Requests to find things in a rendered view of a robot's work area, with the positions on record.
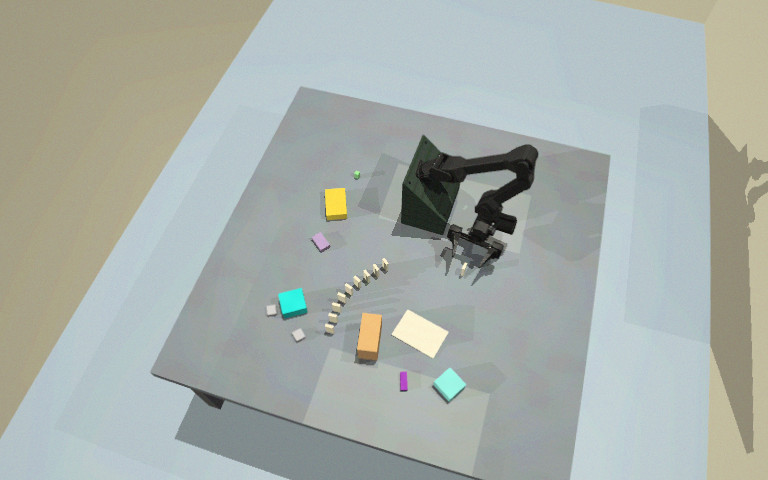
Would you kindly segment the yellow rectangular block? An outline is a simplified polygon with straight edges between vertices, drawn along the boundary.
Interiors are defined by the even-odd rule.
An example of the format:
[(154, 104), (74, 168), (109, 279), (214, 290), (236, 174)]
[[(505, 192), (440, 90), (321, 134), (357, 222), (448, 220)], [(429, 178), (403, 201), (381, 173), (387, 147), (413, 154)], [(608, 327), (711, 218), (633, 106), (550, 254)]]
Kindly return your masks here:
[(325, 189), (327, 220), (347, 219), (345, 188)]

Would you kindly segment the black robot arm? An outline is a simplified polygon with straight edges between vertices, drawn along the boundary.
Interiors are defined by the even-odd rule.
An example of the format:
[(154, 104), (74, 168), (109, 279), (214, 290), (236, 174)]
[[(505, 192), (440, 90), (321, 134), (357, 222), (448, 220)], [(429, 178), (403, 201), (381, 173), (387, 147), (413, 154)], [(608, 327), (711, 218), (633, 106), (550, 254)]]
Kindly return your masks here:
[[(425, 184), (431, 181), (464, 182), (469, 174), (505, 170), (516, 173), (516, 178), (496, 190), (483, 193), (480, 201), (475, 206), (477, 219), (483, 219), (486, 224), (477, 220), (473, 231), (485, 236), (494, 236), (496, 230), (512, 235), (517, 223), (517, 218), (501, 213), (503, 202), (527, 190), (534, 182), (536, 159), (538, 151), (526, 144), (517, 147), (507, 154), (495, 156), (482, 156), (466, 159), (462, 156), (452, 156), (441, 152), (437, 158), (424, 162), (420, 160), (416, 176)], [(492, 225), (495, 223), (494, 225)]]

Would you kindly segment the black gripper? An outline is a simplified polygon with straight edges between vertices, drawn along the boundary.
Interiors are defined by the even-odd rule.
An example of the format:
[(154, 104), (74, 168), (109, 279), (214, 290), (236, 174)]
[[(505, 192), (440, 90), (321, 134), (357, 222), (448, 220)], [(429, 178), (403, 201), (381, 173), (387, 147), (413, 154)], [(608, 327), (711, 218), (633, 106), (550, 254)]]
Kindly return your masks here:
[[(485, 221), (483, 219), (477, 219), (477, 220), (482, 221), (482, 222), (490, 225), (489, 222), (487, 222), (487, 221)], [(475, 226), (477, 220), (475, 220), (475, 222), (473, 224), (473, 227)], [(473, 229), (473, 227), (472, 227), (472, 229)], [(502, 244), (500, 244), (500, 243), (498, 243), (496, 241), (494, 241), (493, 244), (487, 243), (487, 242), (485, 242), (485, 240), (486, 240), (485, 236), (483, 236), (483, 235), (481, 235), (479, 233), (474, 232), (472, 229), (471, 229), (471, 231), (470, 231), (470, 233), (468, 235), (466, 233), (463, 233), (462, 229), (463, 229), (462, 227), (459, 227), (459, 226), (457, 226), (455, 224), (452, 224), (450, 226), (449, 230), (448, 230), (447, 237), (450, 239), (450, 241), (452, 242), (452, 246), (453, 246), (452, 257), (454, 257), (454, 255), (455, 255), (459, 238), (462, 238), (462, 239), (465, 239), (465, 240), (467, 240), (469, 242), (472, 242), (472, 243), (474, 243), (476, 245), (479, 245), (481, 247), (484, 247), (484, 248), (488, 249), (488, 252), (485, 255), (485, 257), (483, 258), (483, 260), (482, 260), (482, 262), (481, 262), (481, 264), (479, 266), (479, 269), (487, 261), (489, 261), (490, 259), (495, 259), (495, 258), (498, 259), (499, 258), (500, 254), (501, 254), (501, 252), (503, 250), (503, 245)]]

